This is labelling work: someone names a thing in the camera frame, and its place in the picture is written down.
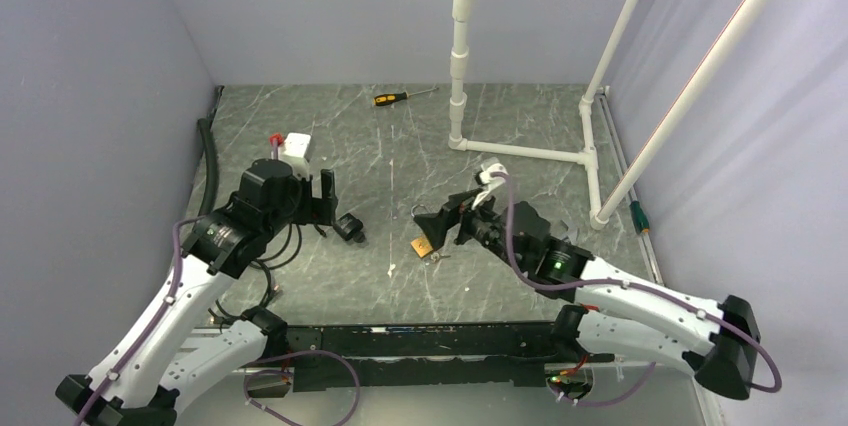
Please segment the silver key bunch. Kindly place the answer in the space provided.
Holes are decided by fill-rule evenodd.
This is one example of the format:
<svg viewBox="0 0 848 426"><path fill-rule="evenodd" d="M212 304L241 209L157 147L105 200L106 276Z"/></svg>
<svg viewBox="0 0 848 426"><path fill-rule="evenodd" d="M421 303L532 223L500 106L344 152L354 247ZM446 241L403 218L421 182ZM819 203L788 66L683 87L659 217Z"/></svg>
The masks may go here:
<svg viewBox="0 0 848 426"><path fill-rule="evenodd" d="M438 252L438 251L433 252L428 256L428 260L431 261L431 262L439 262L439 261L442 261L446 258L450 258L450 255L444 254L444 253L441 253L441 252Z"/></svg>

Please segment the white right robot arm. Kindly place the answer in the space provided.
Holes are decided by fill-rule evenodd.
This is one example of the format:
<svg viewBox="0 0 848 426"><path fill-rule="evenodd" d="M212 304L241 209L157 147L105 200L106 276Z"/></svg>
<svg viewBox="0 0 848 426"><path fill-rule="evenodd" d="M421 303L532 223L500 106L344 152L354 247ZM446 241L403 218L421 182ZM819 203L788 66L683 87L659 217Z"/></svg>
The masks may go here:
<svg viewBox="0 0 848 426"><path fill-rule="evenodd" d="M474 208L475 195L454 194L413 221L433 249L455 229L455 244L476 241L517 266L537 293L565 301L550 337L557 357L612 354L659 363L717 395L749 398L761 335L747 300L704 299L645 281L553 236L527 202L496 212L493 199Z"/></svg>

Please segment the brass padlock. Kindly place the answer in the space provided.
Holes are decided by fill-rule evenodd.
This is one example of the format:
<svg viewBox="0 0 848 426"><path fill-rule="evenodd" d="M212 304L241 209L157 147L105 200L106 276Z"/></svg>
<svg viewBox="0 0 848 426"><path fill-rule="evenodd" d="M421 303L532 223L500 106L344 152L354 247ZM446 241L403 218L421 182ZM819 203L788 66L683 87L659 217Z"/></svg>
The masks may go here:
<svg viewBox="0 0 848 426"><path fill-rule="evenodd" d="M416 204L410 208L410 216L412 218L415 218L416 213L419 209L421 209L425 213L429 212L425 205ZM417 239L412 240L411 247L420 259L427 258L434 252L433 246L430 244L429 240L425 235L421 235Z"/></svg>

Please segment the black padlock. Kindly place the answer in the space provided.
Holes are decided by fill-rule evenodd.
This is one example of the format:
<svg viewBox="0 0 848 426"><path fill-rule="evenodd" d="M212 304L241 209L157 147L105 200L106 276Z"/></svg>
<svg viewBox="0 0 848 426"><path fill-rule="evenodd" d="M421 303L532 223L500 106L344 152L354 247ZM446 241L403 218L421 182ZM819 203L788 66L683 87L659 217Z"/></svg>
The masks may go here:
<svg viewBox="0 0 848 426"><path fill-rule="evenodd" d="M364 243L366 240L363 222L351 213L346 213L340 218L335 215L314 215L310 224L323 238L329 237L332 229L342 241L347 243Z"/></svg>

